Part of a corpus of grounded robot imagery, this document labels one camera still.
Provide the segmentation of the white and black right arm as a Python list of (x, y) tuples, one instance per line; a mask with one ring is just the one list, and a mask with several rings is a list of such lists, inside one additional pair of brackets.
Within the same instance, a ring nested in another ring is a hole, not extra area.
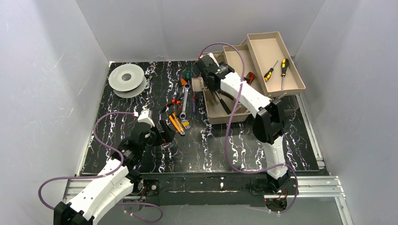
[(201, 56), (196, 66), (211, 91), (222, 90), (241, 103), (254, 117), (253, 135), (262, 143), (267, 163), (266, 192), (278, 192), (289, 180), (283, 152), (284, 105), (256, 91), (235, 70), (218, 63), (211, 54)]

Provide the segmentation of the yellow black long screwdriver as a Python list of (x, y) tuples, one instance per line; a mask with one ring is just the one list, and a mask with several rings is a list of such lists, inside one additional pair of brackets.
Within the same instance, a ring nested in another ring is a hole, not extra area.
[(281, 78), (282, 78), (281, 90), (284, 90), (284, 79), (286, 77), (286, 72), (287, 72), (287, 68), (289, 67), (289, 64), (290, 64), (290, 62), (287, 58), (284, 58), (282, 60), (282, 63), (281, 63)]

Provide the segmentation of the yellow black short screwdriver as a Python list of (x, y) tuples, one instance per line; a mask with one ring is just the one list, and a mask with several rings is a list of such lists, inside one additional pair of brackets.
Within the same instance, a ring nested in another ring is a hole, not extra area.
[(275, 64), (268, 70), (268, 72), (265, 73), (265, 75), (263, 76), (265, 82), (267, 82), (267, 81), (271, 78), (272, 73), (273, 73), (273, 71), (274, 71), (274, 67), (276, 66), (277, 63), (278, 63), (278, 60), (277, 60), (277, 61), (275, 62)]

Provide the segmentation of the yellow utility knife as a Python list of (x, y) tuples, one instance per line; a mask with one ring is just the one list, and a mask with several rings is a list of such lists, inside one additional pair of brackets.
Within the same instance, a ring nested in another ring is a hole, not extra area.
[(185, 135), (185, 131), (184, 131), (182, 125), (180, 124), (180, 122), (178, 121), (178, 119), (177, 119), (175, 113), (174, 113), (174, 112), (171, 113), (171, 114), (168, 116), (168, 118), (169, 118), (169, 120), (171, 121), (171, 123), (173, 124), (173, 126), (175, 127), (175, 129), (177, 130), (177, 132), (178, 132), (181, 136), (184, 136), (184, 135)]

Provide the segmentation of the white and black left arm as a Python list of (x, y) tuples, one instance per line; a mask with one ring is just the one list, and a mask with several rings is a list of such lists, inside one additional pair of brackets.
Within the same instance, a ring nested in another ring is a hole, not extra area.
[(142, 191), (142, 175), (134, 169), (150, 147), (161, 146), (174, 140), (173, 131), (165, 120), (160, 120), (162, 131), (156, 126), (141, 124), (118, 145), (121, 154), (113, 153), (99, 178), (93, 179), (67, 203), (54, 208), (55, 225), (96, 225), (125, 196)]

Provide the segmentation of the beige translucent plastic toolbox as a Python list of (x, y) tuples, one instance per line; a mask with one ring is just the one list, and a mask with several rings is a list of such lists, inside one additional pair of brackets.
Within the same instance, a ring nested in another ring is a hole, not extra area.
[(259, 93), (279, 98), (286, 116), (298, 110), (296, 95), (306, 87), (279, 32), (248, 34), (241, 44), (224, 46), (212, 55), (218, 63), (231, 66), (238, 75), (244, 73), (245, 81)]

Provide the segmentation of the red and black utility knife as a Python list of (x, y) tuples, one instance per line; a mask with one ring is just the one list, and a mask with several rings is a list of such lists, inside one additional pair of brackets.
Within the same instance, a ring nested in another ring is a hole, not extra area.
[(255, 79), (255, 74), (253, 72), (248, 72), (247, 75), (244, 77), (244, 80), (247, 84), (251, 85)]

